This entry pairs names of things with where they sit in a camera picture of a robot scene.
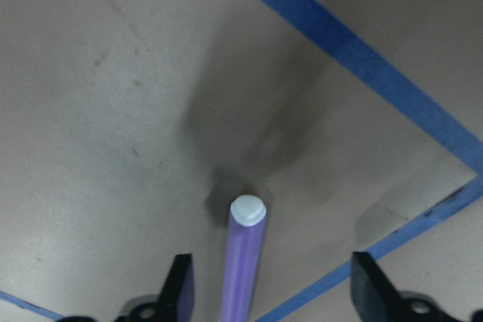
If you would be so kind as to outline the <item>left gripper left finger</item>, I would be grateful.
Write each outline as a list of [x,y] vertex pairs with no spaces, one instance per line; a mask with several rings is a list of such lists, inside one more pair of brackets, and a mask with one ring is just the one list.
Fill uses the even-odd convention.
[[115,321],[189,322],[195,304],[192,254],[177,254],[154,302],[143,302]]

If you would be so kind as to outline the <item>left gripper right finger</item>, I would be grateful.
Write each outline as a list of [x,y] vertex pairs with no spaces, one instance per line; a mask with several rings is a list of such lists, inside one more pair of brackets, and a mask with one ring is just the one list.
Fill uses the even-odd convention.
[[397,290],[368,252],[352,254],[350,297],[364,322],[457,320],[428,296]]

